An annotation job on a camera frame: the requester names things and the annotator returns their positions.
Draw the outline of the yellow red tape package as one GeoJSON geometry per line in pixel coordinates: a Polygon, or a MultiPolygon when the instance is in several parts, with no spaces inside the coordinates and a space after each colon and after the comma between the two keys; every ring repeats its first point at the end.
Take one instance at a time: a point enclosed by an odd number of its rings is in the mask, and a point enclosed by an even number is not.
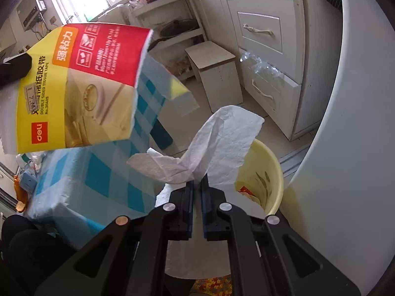
{"type": "Polygon", "coordinates": [[[152,31],[117,23],[59,27],[28,54],[18,85],[18,153],[91,146],[131,136],[138,79],[152,31]]]}

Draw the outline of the black pan on shelf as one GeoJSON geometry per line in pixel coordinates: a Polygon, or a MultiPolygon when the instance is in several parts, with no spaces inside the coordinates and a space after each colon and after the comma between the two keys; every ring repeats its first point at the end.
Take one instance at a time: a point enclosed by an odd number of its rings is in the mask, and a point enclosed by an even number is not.
{"type": "Polygon", "coordinates": [[[160,35],[163,38],[172,38],[185,32],[193,31],[198,27],[199,24],[195,19],[174,20],[160,31],[160,35]]]}

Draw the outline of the white paper towel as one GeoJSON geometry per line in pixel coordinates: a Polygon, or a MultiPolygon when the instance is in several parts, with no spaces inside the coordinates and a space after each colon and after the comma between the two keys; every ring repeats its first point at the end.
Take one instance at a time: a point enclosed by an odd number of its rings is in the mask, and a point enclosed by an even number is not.
{"type": "MultiPolygon", "coordinates": [[[[240,207],[248,215],[263,219],[265,212],[257,203],[235,189],[238,170],[264,119],[239,106],[217,110],[194,136],[180,158],[165,156],[153,149],[134,154],[128,165],[141,174],[164,183],[157,206],[169,201],[172,191],[188,181],[198,186],[208,177],[212,188],[222,190],[226,201],[240,207]]],[[[230,274],[228,247],[224,241],[207,241],[203,236],[201,194],[194,190],[192,237],[168,244],[166,274],[180,279],[207,279],[230,274]]]]}

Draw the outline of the wall water heater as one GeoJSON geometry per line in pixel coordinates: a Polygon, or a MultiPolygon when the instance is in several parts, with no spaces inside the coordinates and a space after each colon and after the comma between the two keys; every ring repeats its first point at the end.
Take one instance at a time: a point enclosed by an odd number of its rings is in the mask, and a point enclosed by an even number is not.
{"type": "Polygon", "coordinates": [[[47,7],[44,0],[21,0],[17,6],[17,13],[23,30],[28,31],[42,20],[47,7]]]}

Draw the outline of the small white stool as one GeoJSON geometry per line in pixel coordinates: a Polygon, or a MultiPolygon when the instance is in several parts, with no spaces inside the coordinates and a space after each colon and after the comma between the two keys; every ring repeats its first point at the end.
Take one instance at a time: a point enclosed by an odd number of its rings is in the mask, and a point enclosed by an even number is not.
{"type": "Polygon", "coordinates": [[[243,103],[234,54],[212,41],[188,47],[185,52],[197,80],[203,84],[212,112],[243,103]]]}

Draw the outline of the yellow plastic basin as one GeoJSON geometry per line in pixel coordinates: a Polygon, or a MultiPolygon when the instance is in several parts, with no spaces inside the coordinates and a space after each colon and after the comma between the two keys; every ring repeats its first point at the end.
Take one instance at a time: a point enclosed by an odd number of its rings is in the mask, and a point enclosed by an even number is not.
{"type": "Polygon", "coordinates": [[[258,203],[267,216],[274,215],[280,207],[284,192],[280,163],[271,149],[257,139],[238,169],[235,189],[258,203]]]}

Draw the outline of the white refrigerator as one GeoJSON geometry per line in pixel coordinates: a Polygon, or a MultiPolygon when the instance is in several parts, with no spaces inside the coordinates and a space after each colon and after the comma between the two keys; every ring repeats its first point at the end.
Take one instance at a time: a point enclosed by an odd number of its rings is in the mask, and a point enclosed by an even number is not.
{"type": "Polygon", "coordinates": [[[394,0],[342,0],[336,81],[281,210],[359,288],[394,294],[394,0]]]}

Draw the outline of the blue checkered tablecloth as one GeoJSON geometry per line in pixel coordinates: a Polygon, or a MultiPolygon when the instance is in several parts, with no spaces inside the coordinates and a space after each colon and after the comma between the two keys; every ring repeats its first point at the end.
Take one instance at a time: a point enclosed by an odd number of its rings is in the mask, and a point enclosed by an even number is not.
{"type": "Polygon", "coordinates": [[[170,95],[171,77],[161,63],[146,56],[131,137],[47,153],[25,217],[55,228],[80,248],[117,216],[135,219],[150,212],[162,185],[129,167],[127,160],[146,152],[151,141],[160,149],[173,145],[158,119],[165,102],[174,105],[177,117],[199,107],[191,92],[170,95]]]}

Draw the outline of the white drawer cabinet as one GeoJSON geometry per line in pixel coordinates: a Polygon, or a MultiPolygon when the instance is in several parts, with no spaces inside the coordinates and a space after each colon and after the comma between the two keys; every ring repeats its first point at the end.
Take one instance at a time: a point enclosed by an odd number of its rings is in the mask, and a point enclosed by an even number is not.
{"type": "Polygon", "coordinates": [[[290,140],[316,128],[336,79],[341,0],[226,0],[244,85],[290,140]]]}

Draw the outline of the white shelf rack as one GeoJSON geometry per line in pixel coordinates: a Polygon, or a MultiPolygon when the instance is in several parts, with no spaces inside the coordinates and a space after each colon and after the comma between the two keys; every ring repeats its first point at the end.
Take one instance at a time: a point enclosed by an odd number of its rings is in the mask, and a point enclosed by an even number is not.
{"type": "Polygon", "coordinates": [[[149,55],[181,81],[194,76],[186,53],[188,47],[205,42],[206,32],[193,0],[130,1],[131,25],[153,30],[149,55]]]}

